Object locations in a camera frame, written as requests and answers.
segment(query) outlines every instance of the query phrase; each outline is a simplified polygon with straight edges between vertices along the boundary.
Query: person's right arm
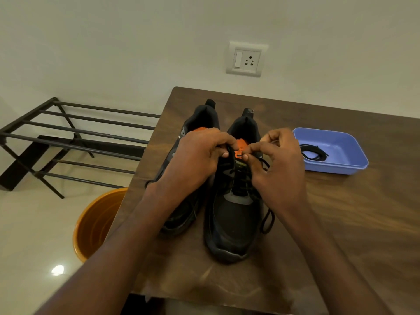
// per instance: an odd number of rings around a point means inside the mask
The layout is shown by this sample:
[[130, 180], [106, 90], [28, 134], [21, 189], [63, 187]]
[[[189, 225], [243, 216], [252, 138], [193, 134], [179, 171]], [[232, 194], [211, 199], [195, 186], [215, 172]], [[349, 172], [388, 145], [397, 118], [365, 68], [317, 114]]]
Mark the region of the person's right arm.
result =
[[[253, 152], [271, 158], [268, 171], [251, 155]], [[303, 157], [290, 129], [270, 131], [242, 153], [252, 171], [252, 184], [301, 249], [329, 313], [392, 314], [311, 210]]]

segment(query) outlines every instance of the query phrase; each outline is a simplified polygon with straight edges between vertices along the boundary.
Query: blue plastic container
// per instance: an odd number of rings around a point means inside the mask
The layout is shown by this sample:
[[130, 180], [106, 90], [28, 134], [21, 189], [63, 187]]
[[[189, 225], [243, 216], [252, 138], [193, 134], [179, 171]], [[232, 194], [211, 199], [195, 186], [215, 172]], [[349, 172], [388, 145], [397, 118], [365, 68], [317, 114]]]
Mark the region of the blue plastic container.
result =
[[[369, 164], [357, 140], [348, 133], [298, 127], [293, 134], [299, 144], [318, 146], [329, 155], [325, 161], [305, 158], [306, 170], [352, 175]], [[305, 155], [313, 158], [317, 154], [305, 152]]]

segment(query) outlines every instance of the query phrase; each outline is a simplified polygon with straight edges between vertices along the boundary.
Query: plastic container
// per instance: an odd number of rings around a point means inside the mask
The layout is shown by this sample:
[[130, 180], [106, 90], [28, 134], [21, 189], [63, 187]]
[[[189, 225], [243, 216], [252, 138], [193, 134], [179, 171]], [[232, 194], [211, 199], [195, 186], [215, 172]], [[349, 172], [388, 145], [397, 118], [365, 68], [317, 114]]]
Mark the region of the plastic container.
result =
[[[306, 170], [352, 175], [369, 164], [357, 140], [348, 133], [298, 127], [293, 134], [299, 144], [318, 146], [329, 155], [325, 161], [305, 158]], [[312, 152], [305, 154], [309, 158], [317, 155]]]
[[127, 188], [120, 188], [104, 193], [80, 215], [73, 232], [73, 248], [82, 262], [104, 243], [126, 191]]

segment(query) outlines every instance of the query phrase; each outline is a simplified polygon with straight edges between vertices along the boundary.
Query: table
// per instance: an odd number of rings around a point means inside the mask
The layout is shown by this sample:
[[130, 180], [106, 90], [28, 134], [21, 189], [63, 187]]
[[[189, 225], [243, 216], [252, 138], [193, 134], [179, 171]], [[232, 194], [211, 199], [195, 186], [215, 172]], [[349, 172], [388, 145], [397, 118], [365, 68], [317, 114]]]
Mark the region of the table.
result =
[[[353, 135], [369, 159], [352, 176], [306, 172], [309, 200], [325, 228], [396, 314], [420, 313], [420, 119], [175, 87], [113, 222], [115, 230], [144, 193], [196, 106], [216, 101], [220, 129], [245, 107], [261, 135], [308, 127]], [[203, 243], [203, 213], [184, 234], [157, 239], [135, 293], [260, 312], [325, 314], [310, 271], [277, 220], [251, 256], [221, 265]]]

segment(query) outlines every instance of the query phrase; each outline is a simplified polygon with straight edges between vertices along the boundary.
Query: orange shoe tongue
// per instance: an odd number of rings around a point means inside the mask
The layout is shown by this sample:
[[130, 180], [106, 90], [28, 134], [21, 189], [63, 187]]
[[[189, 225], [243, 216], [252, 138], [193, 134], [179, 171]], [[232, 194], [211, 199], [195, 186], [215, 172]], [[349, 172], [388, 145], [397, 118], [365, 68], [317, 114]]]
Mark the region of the orange shoe tongue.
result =
[[200, 131], [200, 130], [204, 130], [207, 129], [207, 127], [198, 127], [197, 129], [194, 129], [193, 131]]
[[244, 150], [248, 146], [248, 144], [242, 138], [237, 139], [236, 141], [238, 142], [239, 150], [235, 151], [235, 157], [242, 159], [242, 150]]

